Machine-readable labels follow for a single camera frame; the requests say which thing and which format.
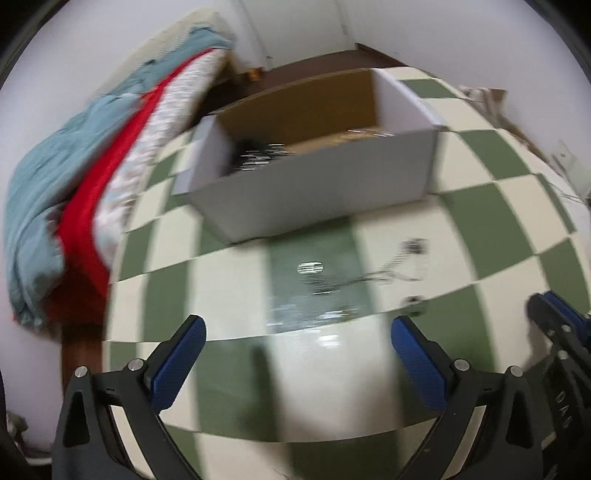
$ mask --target metal screw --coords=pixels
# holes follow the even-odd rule
[[[519,368],[517,365],[513,365],[509,369],[509,372],[511,372],[511,375],[513,375],[514,377],[521,377],[523,375],[523,370]]]
[[[134,358],[131,362],[127,364],[127,368],[129,368],[132,372],[135,372],[144,366],[144,361],[141,358]]]
[[[467,360],[464,360],[463,358],[458,358],[453,365],[460,371],[460,372],[465,372],[468,369],[470,369],[470,364],[467,362]]]
[[[88,369],[86,367],[82,366],[82,367],[78,367],[78,368],[76,368],[76,370],[74,370],[74,375],[77,376],[78,378],[81,378],[81,377],[84,377],[87,372],[88,372]]]

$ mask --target wooden baseboard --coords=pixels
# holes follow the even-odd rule
[[[368,53],[369,55],[372,55],[374,57],[379,57],[382,61],[384,61],[386,63],[391,63],[392,67],[407,67],[408,66],[405,63],[402,63],[399,60],[393,59],[392,57],[386,55],[385,53],[383,53],[379,50],[376,50],[375,48],[368,47],[367,45],[363,45],[362,43],[356,43],[355,47],[357,48],[357,50],[364,51],[365,53]]]

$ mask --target wall outlet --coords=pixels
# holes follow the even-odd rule
[[[574,155],[561,140],[552,153],[550,166],[565,177],[574,191],[581,198],[588,198],[591,193],[591,171]]]
[[[555,170],[557,169],[556,167],[558,167],[557,171],[559,173],[566,174],[576,160],[577,158],[569,150],[566,144],[560,140],[558,142],[558,147],[552,152],[551,161],[553,165],[551,166]]]

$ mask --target floor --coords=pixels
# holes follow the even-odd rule
[[[307,59],[265,72],[256,82],[245,81],[241,85],[226,82],[217,85],[207,94],[193,119],[193,124],[229,103],[248,95],[324,73],[339,72],[355,68],[398,67],[403,63],[386,55],[357,45],[357,50],[342,51]],[[64,390],[74,370],[79,365],[86,365],[92,371],[101,370],[102,327],[95,325],[64,325],[62,330],[61,374]]]

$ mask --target green floor tile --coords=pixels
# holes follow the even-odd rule
[[[195,369],[201,431],[278,441],[275,392],[264,337],[206,342]]]
[[[144,342],[168,340],[186,320],[188,262],[148,274],[144,307]]]
[[[199,452],[197,451],[197,434],[193,432],[188,432],[187,430],[179,429],[177,427],[173,427],[171,425],[166,425],[166,430],[168,431],[170,437],[174,440],[174,443],[177,444],[178,449],[183,453],[184,457],[193,467],[193,469],[200,476],[203,476],[201,471],[201,461],[199,459]]]
[[[294,478],[301,480],[390,480],[401,470],[396,432],[288,445]]]
[[[111,371],[121,370],[127,362],[138,356],[136,344],[133,342],[109,342],[109,368]]]
[[[540,254],[540,260],[550,288],[576,310],[587,313],[587,283],[570,238]]]
[[[399,313],[390,312],[388,321]],[[429,300],[422,314],[411,318],[423,335],[439,343],[452,359],[465,358],[476,368],[494,370],[484,314],[474,285]]]
[[[432,79],[403,80],[421,98],[457,98],[453,92]]]
[[[564,206],[562,205],[562,202],[560,201],[560,199],[556,195],[556,192],[552,189],[552,187],[548,183],[548,180],[546,180],[546,177],[544,177],[541,173],[538,173],[536,176],[538,177],[538,180],[540,181],[540,183],[544,187],[544,190],[548,194],[548,197],[550,197],[550,200],[554,204],[556,211],[558,212],[558,214],[562,218],[562,221],[564,222],[564,226],[569,231],[569,233],[573,233],[575,231],[573,221],[570,219],[569,214],[564,209]]]
[[[367,282],[355,282],[327,294],[314,294],[306,275],[297,271],[305,262],[322,263],[320,274],[331,284],[359,278],[363,271],[348,219],[269,239],[273,314],[277,331],[307,326],[327,312],[349,312],[348,319],[374,313]]]
[[[410,315],[415,325],[428,340],[439,343],[449,357],[465,358],[476,368],[494,371],[491,343],[474,286],[436,297],[414,310],[420,311],[419,315]],[[388,328],[401,314],[407,312],[394,310],[387,315]],[[395,396],[402,400],[404,425],[435,417],[437,413],[424,406],[397,356],[395,362],[401,377]]]
[[[121,270],[119,272],[119,279],[135,277],[144,273],[144,262],[148,252],[148,243],[152,234],[153,223],[150,222],[136,230],[128,233],[127,244],[125,246],[125,253],[123,261],[121,262]]]
[[[201,234],[197,238],[197,255],[206,255],[229,247],[230,242],[221,239],[208,220],[203,220]]]
[[[460,135],[497,180],[530,172],[515,150],[496,131],[473,130],[460,132]]]
[[[163,213],[168,212],[169,210],[175,209],[176,207],[182,207],[184,205],[189,205],[189,197],[185,194],[178,194],[173,195],[172,190],[174,188],[174,181],[170,182],[170,189],[168,190],[166,196],[166,203],[164,204],[164,211]]]
[[[156,185],[157,183],[160,183],[161,181],[168,178],[168,175],[170,175],[170,170],[173,168],[174,161],[177,159],[179,152],[180,151],[173,153],[172,155],[166,157],[154,165],[154,169],[152,170],[152,175],[150,175],[150,179],[148,180],[146,190],[152,185]]]
[[[513,211],[494,184],[441,194],[479,278],[532,255]]]

